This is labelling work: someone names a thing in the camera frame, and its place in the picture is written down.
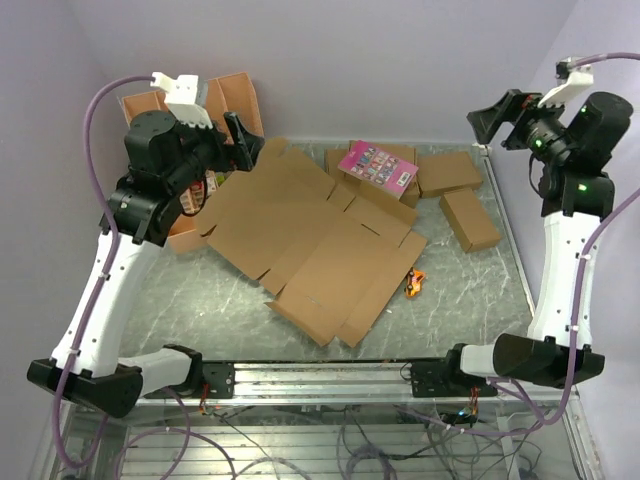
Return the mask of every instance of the gray marbled tabletop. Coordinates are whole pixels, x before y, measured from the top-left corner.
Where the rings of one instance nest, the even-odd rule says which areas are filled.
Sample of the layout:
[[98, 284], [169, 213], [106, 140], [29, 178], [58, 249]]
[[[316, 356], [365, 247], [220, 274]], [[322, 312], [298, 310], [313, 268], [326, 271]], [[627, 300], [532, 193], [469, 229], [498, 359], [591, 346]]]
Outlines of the gray marbled tabletop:
[[[325, 148], [346, 145], [298, 146], [323, 165]], [[496, 248], [466, 254], [438, 199], [421, 199], [414, 229], [429, 243], [415, 266], [428, 275], [424, 289], [408, 300], [398, 288], [356, 348], [338, 339], [319, 347], [264, 305], [271, 295], [211, 248], [180, 256], [167, 248], [142, 287], [121, 354], [150, 353], [171, 342], [200, 351], [208, 360], [387, 359], [440, 356], [456, 343], [485, 344], [503, 332], [524, 333], [531, 313], [486, 160], [468, 145], [417, 148], [421, 154], [472, 154], [485, 179], [476, 193], [503, 239]]]

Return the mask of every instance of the pink box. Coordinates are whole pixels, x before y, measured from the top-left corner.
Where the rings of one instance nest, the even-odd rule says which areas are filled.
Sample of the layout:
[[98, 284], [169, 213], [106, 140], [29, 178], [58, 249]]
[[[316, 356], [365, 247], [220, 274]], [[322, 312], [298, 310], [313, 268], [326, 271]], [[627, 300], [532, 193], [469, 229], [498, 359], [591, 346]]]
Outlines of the pink box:
[[402, 196], [418, 171], [412, 163], [362, 140], [355, 143], [338, 168], [396, 198]]

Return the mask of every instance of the cardboard box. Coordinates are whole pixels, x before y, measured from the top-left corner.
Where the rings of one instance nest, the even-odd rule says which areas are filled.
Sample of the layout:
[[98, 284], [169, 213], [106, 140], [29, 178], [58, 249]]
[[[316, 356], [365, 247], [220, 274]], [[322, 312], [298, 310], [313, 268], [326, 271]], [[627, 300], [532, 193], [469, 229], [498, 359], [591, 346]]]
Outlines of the cardboard box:
[[[208, 80], [207, 84], [205, 109], [222, 132], [230, 135], [224, 121], [224, 113], [237, 112], [240, 120], [252, 133], [264, 136], [256, 91], [246, 72], [213, 78]], [[153, 90], [122, 98], [122, 109], [127, 123], [131, 123], [131, 119], [136, 115], [149, 110], [168, 112], [164, 97], [164, 92]], [[189, 252], [206, 245], [206, 241], [196, 232], [193, 219], [184, 215], [181, 215], [171, 227], [167, 242], [175, 253]]]
[[208, 244], [276, 295], [267, 305], [319, 345], [355, 347], [420, 256], [415, 210], [370, 186], [356, 195], [285, 139], [234, 172], [195, 217]]
[[465, 252], [477, 252], [500, 242], [498, 229], [470, 188], [445, 193], [440, 208]]
[[[352, 140], [349, 144], [349, 148], [355, 143]], [[417, 164], [416, 149], [406, 145], [396, 145], [390, 143], [373, 143], [376, 147], [382, 148], [389, 153], [397, 155], [398, 157], [411, 162], [414, 165]], [[360, 179], [355, 178], [352, 175], [348, 175], [345, 172], [338, 169], [338, 164], [348, 153], [346, 148], [327, 149], [325, 150], [325, 170], [326, 172], [337, 182], [347, 187], [350, 191], [357, 192], [360, 188], [360, 184], [363, 183]], [[400, 202], [408, 207], [415, 208], [420, 199], [420, 189], [418, 188], [418, 182], [413, 179], [405, 192], [400, 197]]]
[[422, 197], [439, 197], [460, 188], [478, 188], [482, 175], [467, 152], [418, 157], [418, 184]]

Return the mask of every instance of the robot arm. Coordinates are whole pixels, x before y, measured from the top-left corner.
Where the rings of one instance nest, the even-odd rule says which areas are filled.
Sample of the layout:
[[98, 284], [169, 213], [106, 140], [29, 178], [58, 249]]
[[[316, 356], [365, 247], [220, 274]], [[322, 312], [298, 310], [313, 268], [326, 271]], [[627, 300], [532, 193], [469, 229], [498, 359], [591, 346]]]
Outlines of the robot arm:
[[[502, 334], [493, 345], [460, 346], [460, 371], [476, 377], [509, 377], [537, 385], [564, 387], [569, 336], [577, 329], [578, 361], [574, 383], [599, 375], [604, 357], [591, 351], [590, 302], [598, 242], [582, 257], [584, 243], [612, 211], [614, 184], [602, 168], [622, 138], [633, 113], [617, 95], [589, 96], [568, 127], [558, 117], [564, 103], [593, 83], [589, 65], [567, 70], [566, 82], [542, 97], [509, 90], [493, 107], [467, 119], [478, 142], [489, 143], [503, 122], [514, 129], [502, 142], [507, 150], [529, 149], [543, 163], [538, 194], [543, 200], [546, 254], [540, 299], [527, 337]], [[575, 278], [586, 259], [579, 323], [570, 325]]]
[[[207, 170], [251, 170], [264, 140], [250, 134], [237, 115], [225, 121], [234, 143], [226, 144], [206, 110], [206, 85], [198, 77], [173, 80], [154, 73], [152, 86], [166, 91], [171, 113], [145, 112], [131, 122], [125, 137], [129, 173], [108, 200], [118, 226], [115, 261], [91, 316], [65, 387], [65, 398], [121, 418], [141, 395], [172, 386], [188, 394], [201, 379], [201, 355], [177, 345], [133, 358], [118, 358], [122, 334], [142, 281], [159, 256], [169, 229], [182, 213], [180, 195]], [[71, 353], [73, 337], [85, 311], [113, 232], [106, 219], [89, 281], [71, 324], [51, 357], [32, 362], [27, 378], [55, 391], [61, 367]]]

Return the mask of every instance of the white wall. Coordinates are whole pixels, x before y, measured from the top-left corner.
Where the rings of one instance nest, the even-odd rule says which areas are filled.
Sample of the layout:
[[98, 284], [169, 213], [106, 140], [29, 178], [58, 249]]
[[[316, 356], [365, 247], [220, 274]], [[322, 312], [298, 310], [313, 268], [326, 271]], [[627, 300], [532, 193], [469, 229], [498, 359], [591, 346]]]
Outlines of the white wall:
[[[640, 4], [624, 0], [580, 1], [549, 50], [530, 85], [546, 92], [555, 86], [555, 62], [568, 55], [640, 51]], [[594, 65], [595, 88], [623, 96], [640, 111], [640, 63], [609, 61]], [[502, 94], [496, 91], [496, 100]], [[565, 123], [584, 98], [574, 101]], [[496, 137], [504, 139], [507, 129]], [[509, 153], [496, 142], [494, 160], [511, 225], [529, 283], [539, 292], [544, 259], [540, 201], [527, 183], [528, 154]], [[616, 184], [616, 204], [640, 187], [640, 118], [613, 152], [605, 169]], [[635, 257], [640, 235], [640, 204], [633, 205], [605, 233], [598, 254], [592, 303], [594, 350], [606, 355], [604, 373], [580, 387], [589, 424], [594, 432], [608, 478], [637, 478], [636, 446], [640, 440], [637, 417], [625, 417], [640, 395], [640, 263]]]
[[[51, 395], [26, 380], [60, 339], [86, 283], [99, 208], [87, 182], [81, 123], [105, 83], [68, 6], [3, 2], [0, 14], [0, 465], [27, 478]], [[125, 171], [117, 103], [94, 130], [101, 178]]]
[[109, 77], [247, 70], [267, 135], [470, 141], [576, 0], [72, 0]]

